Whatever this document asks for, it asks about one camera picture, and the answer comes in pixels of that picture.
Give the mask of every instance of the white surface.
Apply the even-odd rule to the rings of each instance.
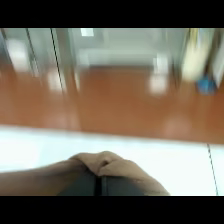
[[[112,151],[135,161],[171,195],[215,195],[205,144],[0,127],[0,170],[51,164],[80,152]]]
[[[224,196],[224,146],[210,145],[218,194]]]

